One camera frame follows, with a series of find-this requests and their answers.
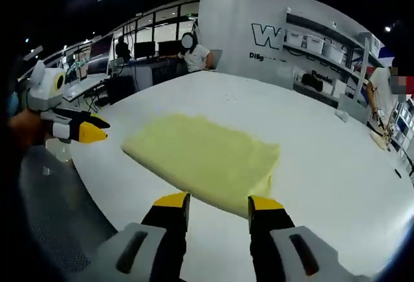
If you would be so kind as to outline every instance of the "desk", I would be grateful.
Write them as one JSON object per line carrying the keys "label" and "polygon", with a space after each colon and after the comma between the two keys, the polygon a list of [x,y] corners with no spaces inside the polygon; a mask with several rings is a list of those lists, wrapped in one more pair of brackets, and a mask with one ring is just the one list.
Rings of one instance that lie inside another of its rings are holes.
{"label": "desk", "polygon": [[[272,196],[296,225],[339,252],[354,274],[372,275],[401,244],[414,212],[404,169],[371,140],[369,129],[295,91],[216,72],[196,72],[136,93],[100,111],[103,142],[71,144],[74,164],[99,209],[117,229],[140,222],[152,203],[176,188],[120,149],[126,134],[154,117],[181,112],[281,145]],[[397,168],[402,178],[398,178]],[[186,281],[255,281],[248,221],[191,199]]]}
{"label": "desk", "polygon": [[177,62],[174,59],[151,59],[148,63],[138,60],[117,66],[119,76],[133,77],[136,92],[174,78],[176,68]]}
{"label": "desk", "polygon": [[63,98],[69,102],[72,102],[83,95],[85,92],[95,88],[105,80],[109,79],[110,76],[106,74],[92,74],[88,75],[84,80],[80,80],[75,84],[66,84]]}

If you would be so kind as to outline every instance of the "yellow cloth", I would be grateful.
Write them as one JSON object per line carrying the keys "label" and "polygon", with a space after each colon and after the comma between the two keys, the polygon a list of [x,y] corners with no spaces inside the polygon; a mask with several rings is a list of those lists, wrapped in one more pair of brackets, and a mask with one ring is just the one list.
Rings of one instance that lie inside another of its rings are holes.
{"label": "yellow cloth", "polygon": [[249,195],[269,196],[280,152],[277,144],[183,114],[127,136],[122,150],[178,189],[242,217]]}

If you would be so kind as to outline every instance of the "office chair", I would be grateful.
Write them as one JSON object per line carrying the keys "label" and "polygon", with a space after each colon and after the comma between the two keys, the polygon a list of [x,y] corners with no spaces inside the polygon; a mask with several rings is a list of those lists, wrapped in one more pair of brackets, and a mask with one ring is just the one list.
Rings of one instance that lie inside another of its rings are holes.
{"label": "office chair", "polygon": [[213,65],[210,70],[214,72],[217,70],[223,51],[221,49],[213,49],[210,52],[213,55]]}
{"label": "office chair", "polygon": [[338,109],[347,112],[349,116],[355,118],[360,123],[366,125],[369,118],[369,109],[360,105],[356,100],[344,94],[339,95]]}

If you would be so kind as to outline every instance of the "computer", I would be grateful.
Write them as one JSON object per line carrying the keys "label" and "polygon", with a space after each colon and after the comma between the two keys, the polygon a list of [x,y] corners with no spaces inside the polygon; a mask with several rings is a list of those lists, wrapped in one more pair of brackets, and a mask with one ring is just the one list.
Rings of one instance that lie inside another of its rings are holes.
{"label": "computer", "polygon": [[158,56],[172,56],[182,49],[181,41],[161,41],[158,43]]}
{"label": "computer", "polygon": [[142,43],[134,44],[134,56],[135,59],[143,57],[151,57],[155,55],[155,42],[145,41]]}
{"label": "computer", "polygon": [[112,37],[113,35],[109,34],[92,44],[88,61],[88,76],[91,74],[107,74]]}

